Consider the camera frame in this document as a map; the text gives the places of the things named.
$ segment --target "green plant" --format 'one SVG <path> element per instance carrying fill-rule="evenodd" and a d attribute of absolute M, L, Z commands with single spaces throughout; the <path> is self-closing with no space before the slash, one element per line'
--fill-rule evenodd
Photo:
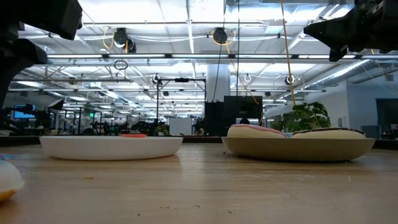
<path fill-rule="evenodd" d="M 325 106 L 319 102 L 293 106 L 293 111 L 279 116 L 271 127 L 279 131 L 295 132 L 330 127 L 330 118 Z"/>
<path fill-rule="evenodd" d="M 199 131 L 201 128 L 205 129 L 205 120 L 203 118 L 198 118 L 197 122 L 193 125 L 195 131 Z"/>
<path fill-rule="evenodd" d="M 160 125 L 160 126 L 156 127 L 156 132 L 163 133 L 164 135 L 169 134 L 169 130 L 167 130 L 167 127 L 165 125 Z"/>

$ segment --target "hanging cable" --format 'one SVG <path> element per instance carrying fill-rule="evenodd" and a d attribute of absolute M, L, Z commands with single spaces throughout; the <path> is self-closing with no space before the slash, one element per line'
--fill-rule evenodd
<path fill-rule="evenodd" d="M 104 37 L 103 37 L 103 39 L 102 39 L 102 43 L 104 44 L 104 47 L 106 47 L 107 49 L 111 49 L 111 48 L 113 47 L 114 32 L 113 32 L 113 34 L 112 34 L 112 43 L 111 43 L 111 46 L 109 47 L 109 46 L 106 45 L 106 43 L 105 43 L 105 37 L 106 37 L 106 31 L 107 31 L 107 30 L 108 30 L 108 28 L 105 27 L 105 30 L 104 30 Z"/>
<path fill-rule="evenodd" d="M 290 94 L 292 95 L 293 105 L 295 106 L 296 105 L 296 99 L 294 97 L 293 78 L 292 78 L 292 71 L 290 69 L 289 47 L 287 45 L 286 21 L 285 21 L 285 12 L 284 12 L 284 2 L 283 2 L 283 0 L 280 0 L 280 6 L 282 8 L 282 18 L 283 18 L 283 24 L 284 24 L 287 68 L 289 69 Z"/>
<path fill-rule="evenodd" d="M 225 27 L 225 8 L 224 7 L 224 21 L 223 21 L 223 29 Z M 219 53 L 219 57 L 218 57 L 218 65 L 217 65 L 217 75 L 216 75 L 216 83 L 214 86 L 214 94 L 213 94 L 213 103 L 214 103 L 214 99 L 216 98 L 216 92 L 217 92 L 217 83 L 218 83 L 218 73 L 220 72 L 220 63 L 221 63 L 221 50 L 223 49 L 223 45 L 220 44 L 220 53 Z"/>
<path fill-rule="evenodd" d="M 240 15 L 240 2 L 238 0 L 238 54 L 237 54 L 237 71 L 236 71 L 236 97 L 238 97 L 238 84 L 239 84 L 239 53 L 240 53 L 240 46 L 241 46 L 241 15 Z"/>

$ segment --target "white object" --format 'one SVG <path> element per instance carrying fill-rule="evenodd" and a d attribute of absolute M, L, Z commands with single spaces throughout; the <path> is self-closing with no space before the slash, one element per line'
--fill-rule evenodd
<path fill-rule="evenodd" d="M 182 138 L 128 138 L 121 136 L 43 136 L 46 155 L 76 160 L 129 160 L 171 156 Z"/>
<path fill-rule="evenodd" d="M 24 186 L 21 174 L 11 163 L 0 159 L 0 202 L 8 199 Z"/>
<path fill-rule="evenodd" d="M 275 129 L 250 124 L 234 124 L 228 129 L 229 138 L 286 138 Z"/>
<path fill-rule="evenodd" d="M 192 118 L 170 118 L 170 135 L 192 135 Z"/>
<path fill-rule="evenodd" d="M 366 139 L 364 134 L 349 130 L 326 130 L 326 131 L 310 131 L 307 133 L 297 133 L 291 138 L 307 138 L 307 139 Z"/>

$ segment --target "table surface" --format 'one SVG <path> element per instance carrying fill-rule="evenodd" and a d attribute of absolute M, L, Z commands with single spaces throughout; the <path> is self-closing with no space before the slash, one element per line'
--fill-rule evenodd
<path fill-rule="evenodd" d="M 25 180 L 0 204 L 1 224 L 398 223 L 398 151 L 334 164 L 243 159 L 222 144 L 141 161 L 51 159 L 40 146 L 0 153 L 16 155 Z"/>

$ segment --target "duct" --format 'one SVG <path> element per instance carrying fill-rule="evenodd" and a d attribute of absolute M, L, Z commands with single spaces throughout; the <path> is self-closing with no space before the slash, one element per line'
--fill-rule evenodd
<path fill-rule="evenodd" d="M 337 84 L 338 82 L 341 82 L 347 78 L 358 75 L 364 72 L 365 70 L 370 70 L 376 67 L 377 64 L 373 60 L 362 60 L 351 63 L 349 65 L 340 65 L 316 77 L 317 81 L 306 83 L 305 86 L 302 85 L 298 88 L 308 89 L 316 87 L 318 85 L 327 86 L 327 85 Z"/>

